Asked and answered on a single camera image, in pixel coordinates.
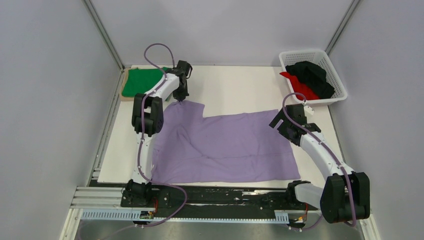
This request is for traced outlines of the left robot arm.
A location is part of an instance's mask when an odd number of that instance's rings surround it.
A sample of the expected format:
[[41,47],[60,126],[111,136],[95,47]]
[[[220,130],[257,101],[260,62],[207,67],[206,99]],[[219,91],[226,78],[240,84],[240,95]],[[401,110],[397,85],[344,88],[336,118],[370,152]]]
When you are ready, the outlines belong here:
[[142,69],[142,83],[133,97],[131,126],[136,134],[136,157],[133,173],[125,185],[120,205],[126,208],[143,208],[153,201],[153,147],[164,125],[164,102],[172,97],[178,102],[189,96],[187,80],[193,67],[184,60],[172,67],[155,66]]

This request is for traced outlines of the purple t shirt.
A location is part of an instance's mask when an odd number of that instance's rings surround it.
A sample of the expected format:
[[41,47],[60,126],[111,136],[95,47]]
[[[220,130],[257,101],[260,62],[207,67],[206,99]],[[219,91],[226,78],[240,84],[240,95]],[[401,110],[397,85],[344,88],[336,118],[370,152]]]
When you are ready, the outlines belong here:
[[152,179],[167,184],[298,180],[290,142],[270,127],[277,110],[205,117],[205,106],[174,102],[153,147]]

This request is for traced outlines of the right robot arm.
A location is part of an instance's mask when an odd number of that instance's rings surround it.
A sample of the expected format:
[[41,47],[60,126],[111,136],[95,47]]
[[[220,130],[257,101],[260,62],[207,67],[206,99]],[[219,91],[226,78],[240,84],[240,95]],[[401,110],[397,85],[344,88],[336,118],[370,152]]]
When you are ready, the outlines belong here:
[[328,223],[354,222],[371,215],[370,179],[338,159],[321,129],[309,123],[302,104],[284,106],[269,126],[313,160],[325,179],[323,187],[307,180],[288,184],[286,204],[298,209],[303,204],[319,209]]

